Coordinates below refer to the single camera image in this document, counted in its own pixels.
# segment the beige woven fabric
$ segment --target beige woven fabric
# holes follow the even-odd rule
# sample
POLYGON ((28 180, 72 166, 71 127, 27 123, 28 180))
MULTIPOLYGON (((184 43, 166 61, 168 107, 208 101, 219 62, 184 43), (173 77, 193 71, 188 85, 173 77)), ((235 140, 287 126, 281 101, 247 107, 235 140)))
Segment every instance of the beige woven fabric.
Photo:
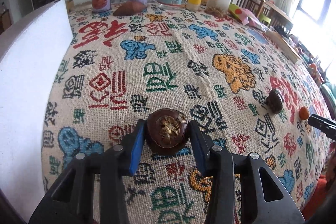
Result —
MULTIPOLYGON (((46 190, 77 153, 102 153, 120 143, 138 119, 173 108, 197 120, 230 152, 259 153, 303 207, 329 145, 298 117, 302 106, 329 117, 303 65, 293 65, 269 38, 229 16, 151 5, 133 17, 84 10, 69 20, 74 39, 45 116, 46 190), (285 99, 280 114, 265 104, 272 88, 285 99)), ((235 181, 238 223, 239 178, 235 181)), ((211 183, 197 171, 189 142, 174 157, 154 155, 145 144, 136 175, 124 178, 130 222, 204 223, 211 183)), ((99 221, 97 192, 94 217, 99 221)))

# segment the green stool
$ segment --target green stool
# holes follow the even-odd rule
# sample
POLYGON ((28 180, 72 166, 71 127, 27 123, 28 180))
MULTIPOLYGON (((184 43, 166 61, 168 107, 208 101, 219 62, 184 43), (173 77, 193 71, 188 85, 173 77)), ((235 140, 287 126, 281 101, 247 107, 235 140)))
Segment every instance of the green stool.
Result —
POLYGON ((267 17, 267 16, 265 16, 264 14, 260 14, 260 16, 259 16, 259 21, 262 23, 262 24, 264 24, 263 23, 263 21, 265 21, 265 22, 267 22, 267 27, 270 25, 270 23, 271 23, 271 19, 269 18, 269 17, 267 17))

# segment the yellow lid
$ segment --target yellow lid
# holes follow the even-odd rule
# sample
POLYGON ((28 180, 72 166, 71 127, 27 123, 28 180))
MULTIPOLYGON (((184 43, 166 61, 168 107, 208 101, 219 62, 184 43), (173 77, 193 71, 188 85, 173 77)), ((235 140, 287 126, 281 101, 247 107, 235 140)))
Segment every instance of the yellow lid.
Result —
POLYGON ((202 0, 188 0, 188 3, 190 4, 195 4, 195 5, 200 5, 202 0))

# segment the metal pin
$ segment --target metal pin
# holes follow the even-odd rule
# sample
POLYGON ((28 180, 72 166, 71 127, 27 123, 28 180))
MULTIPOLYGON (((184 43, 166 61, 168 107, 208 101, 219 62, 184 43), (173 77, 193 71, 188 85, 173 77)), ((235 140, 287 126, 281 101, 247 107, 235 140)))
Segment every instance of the metal pin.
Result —
POLYGON ((123 146, 121 144, 117 144, 117 145, 113 146, 113 150, 114 151, 121 151, 123 149, 124 148, 123 148, 123 146))
POLYGON ((250 154, 250 157, 251 157, 252 159, 254 159, 254 160, 257 160, 257 159, 259 158, 259 154, 256 153, 256 152, 252 152, 252 153, 250 154))
POLYGON ((212 146, 212 150, 219 152, 222 151, 222 147, 220 145, 215 144, 212 146))
POLYGON ((78 153, 77 155, 76 155, 76 159, 78 159, 78 160, 82 160, 82 159, 84 159, 85 158, 85 154, 84 153, 78 153))

